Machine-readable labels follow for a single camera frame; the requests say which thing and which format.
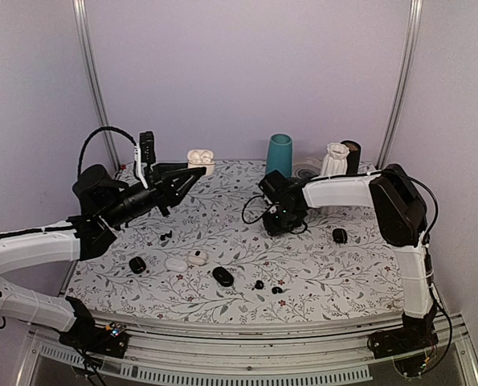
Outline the cream earbud case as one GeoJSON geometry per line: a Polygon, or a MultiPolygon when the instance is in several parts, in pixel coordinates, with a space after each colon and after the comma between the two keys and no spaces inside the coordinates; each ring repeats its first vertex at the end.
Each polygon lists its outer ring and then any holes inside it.
{"type": "Polygon", "coordinates": [[[205,176],[213,174],[215,165],[214,152],[211,150],[190,150],[187,153],[187,167],[189,169],[205,167],[205,176]]]}

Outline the black earbud charging case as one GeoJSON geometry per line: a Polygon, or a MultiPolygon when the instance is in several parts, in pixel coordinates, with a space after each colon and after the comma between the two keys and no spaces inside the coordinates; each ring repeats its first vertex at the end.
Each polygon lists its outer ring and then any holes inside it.
{"type": "Polygon", "coordinates": [[[332,231],[332,238],[336,244],[346,244],[348,242],[348,234],[343,228],[335,228],[332,231]]]}

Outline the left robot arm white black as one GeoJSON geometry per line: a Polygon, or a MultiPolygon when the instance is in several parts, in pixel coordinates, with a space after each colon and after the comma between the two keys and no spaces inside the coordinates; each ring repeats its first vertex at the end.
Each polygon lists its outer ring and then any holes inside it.
{"type": "Polygon", "coordinates": [[[84,170],[72,190],[80,214],[45,227],[0,233],[0,317],[67,332],[84,349],[93,349],[101,333],[77,298],[54,298],[12,284],[3,274],[59,261],[86,261],[104,255],[121,226],[154,208],[164,216],[185,198],[206,168],[160,163],[133,185],[113,179],[96,164],[84,170]]]}

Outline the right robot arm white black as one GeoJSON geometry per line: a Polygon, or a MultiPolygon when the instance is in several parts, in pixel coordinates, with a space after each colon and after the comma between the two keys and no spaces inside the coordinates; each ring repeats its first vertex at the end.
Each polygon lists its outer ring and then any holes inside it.
{"type": "Polygon", "coordinates": [[[322,207],[370,207],[382,239],[393,251],[403,288],[402,327],[374,333],[376,348],[399,344],[405,351],[438,342],[434,328],[437,312],[433,294],[433,268],[428,252],[433,227],[427,205],[418,191],[419,181],[399,164],[356,175],[334,175],[301,180],[274,170],[259,182],[268,203],[262,215],[269,235],[293,232],[305,225],[308,210],[322,207]]]}

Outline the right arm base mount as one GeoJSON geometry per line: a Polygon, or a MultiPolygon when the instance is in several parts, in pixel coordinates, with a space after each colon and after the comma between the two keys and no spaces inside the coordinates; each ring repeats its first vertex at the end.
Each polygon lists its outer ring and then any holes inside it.
{"type": "Polygon", "coordinates": [[[376,331],[368,336],[367,348],[375,359],[406,354],[432,347],[438,343],[433,314],[413,318],[402,314],[402,326],[392,330],[376,331]]]}

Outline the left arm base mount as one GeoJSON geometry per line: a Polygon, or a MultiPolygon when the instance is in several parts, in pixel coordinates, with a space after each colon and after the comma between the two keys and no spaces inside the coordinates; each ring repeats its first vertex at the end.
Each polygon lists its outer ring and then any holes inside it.
{"type": "Polygon", "coordinates": [[[60,331],[59,342],[82,352],[123,359],[129,345],[129,334],[125,331],[125,326],[113,322],[99,327],[79,299],[70,296],[65,299],[74,311],[75,321],[68,331],[60,331]]]}

